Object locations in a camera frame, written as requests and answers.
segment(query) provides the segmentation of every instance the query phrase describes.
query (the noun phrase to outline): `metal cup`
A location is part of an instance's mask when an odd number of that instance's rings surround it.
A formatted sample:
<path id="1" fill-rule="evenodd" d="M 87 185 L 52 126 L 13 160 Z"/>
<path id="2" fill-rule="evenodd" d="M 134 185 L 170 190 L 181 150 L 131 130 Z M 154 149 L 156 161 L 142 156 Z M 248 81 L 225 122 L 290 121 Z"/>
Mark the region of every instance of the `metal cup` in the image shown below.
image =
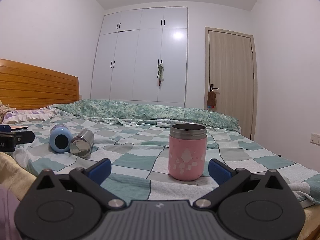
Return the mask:
<path id="1" fill-rule="evenodd" d="M 204 171 L 207 128 L 195 123 L 174 124 L 169 136 L 169 174 L 175 179 L 191 181 Z"/>
<path id="2" fill-rule="evenodd" d="M 70 152 L 73 155 L 85 158 L 91 153 L 93 142 L 94 134 L 90 130 L 84 129 L 71 140 Z"/>

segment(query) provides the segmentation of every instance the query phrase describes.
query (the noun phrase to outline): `blue gripper pad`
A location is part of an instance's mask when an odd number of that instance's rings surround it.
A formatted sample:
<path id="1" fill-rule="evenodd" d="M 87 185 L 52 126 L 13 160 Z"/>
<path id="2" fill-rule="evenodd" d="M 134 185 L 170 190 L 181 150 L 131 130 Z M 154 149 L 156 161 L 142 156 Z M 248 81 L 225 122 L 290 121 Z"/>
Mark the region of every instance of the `blue gripper pad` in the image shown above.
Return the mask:
<path id="1" fill-rule="evenodd" d="M 101 184 L 111 174 L 111 161 L 104 158 L 85 170 L 85 175 L 97 184 Z"/>
<path id="2" fill-rule="evenodd" d="M 231 179 L 234 170 L 219 162 L 216 159 L 211 159 L 208 164 L 208 171 L 211 178 L 213 178 L 219 185 Z"/>

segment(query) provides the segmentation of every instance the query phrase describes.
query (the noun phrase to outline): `purple fabric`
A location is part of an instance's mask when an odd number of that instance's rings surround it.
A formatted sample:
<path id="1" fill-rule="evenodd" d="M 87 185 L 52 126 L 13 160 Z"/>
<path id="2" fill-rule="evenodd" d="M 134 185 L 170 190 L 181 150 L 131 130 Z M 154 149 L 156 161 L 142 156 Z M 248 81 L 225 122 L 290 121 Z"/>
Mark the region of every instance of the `purple fabric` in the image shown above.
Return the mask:
<path id="1" fill-rule="evenodd" d="M 19 116 L 19 115 L 28 115 L 28 114 L 53 114 L 53 111 L 50 109 L 44 109 L 44 110 L 38 110 L 38 109 L 33 109 L 33 110 L 14 110 L 7 112 L 4 115 L 4 121 L 7 119 L 13 117 L 13 116 Z"/>
<path id="2" fill-rule="evenodd" d="M 21 240 L 14 224 L 14 212 L 19 205 L 16 196 L 0 184 L 0 239 Z"/>

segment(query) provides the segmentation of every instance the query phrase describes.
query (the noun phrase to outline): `checkered bedsheet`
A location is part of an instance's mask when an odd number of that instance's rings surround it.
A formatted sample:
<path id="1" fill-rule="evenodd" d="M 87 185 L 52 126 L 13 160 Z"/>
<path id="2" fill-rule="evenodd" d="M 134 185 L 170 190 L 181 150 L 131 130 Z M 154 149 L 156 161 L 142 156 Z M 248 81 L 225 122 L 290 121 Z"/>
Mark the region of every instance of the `checkered bedsheet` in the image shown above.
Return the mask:
<path id="1" fill-rule="evenodd" d="M 122 126 L 60 115 L 43 122 L 22 124 L 35 133 L 36 139 L 9 153 L 20 166 L 36 176 L 45 168 L 64 174 L 76 167 L 88 168 L 107 157 L 112 163 L 112 174 L 101 186 L 127 203 L 132 199 L 189 199 L 192 203 L 218 186 L 208 173 L 212 158 L 251 173 L 277 169 L 303 207 L 318 204 L 320 200 L 318 172 L 280 158 L 235 131 L 208 128 L 204 173 L 197 180 L 184 182 L 168 175 L 170 128 L 164 124 Z M 70 153 L 55 153 L 49 146 L 49 136 L 56 124 L 66 125 L 73 135 L 83 128 L 90 129 L 95 136 L 92 153 L 85 159 Z"/>

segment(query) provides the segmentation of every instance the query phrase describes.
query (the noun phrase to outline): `pink cup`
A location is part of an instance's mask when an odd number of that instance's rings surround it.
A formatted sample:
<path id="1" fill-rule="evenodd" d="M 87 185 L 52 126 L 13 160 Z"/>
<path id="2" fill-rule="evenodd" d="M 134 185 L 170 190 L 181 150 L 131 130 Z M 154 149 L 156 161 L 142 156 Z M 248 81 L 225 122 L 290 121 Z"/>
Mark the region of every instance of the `pink cup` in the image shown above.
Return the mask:
<path id="1" fill-rule="evenodd" d="M 193 123 L 174 124 L 169 136 L 169 174 L 178 180 L 198 179 L 204 170 L 207 129 Z"/>

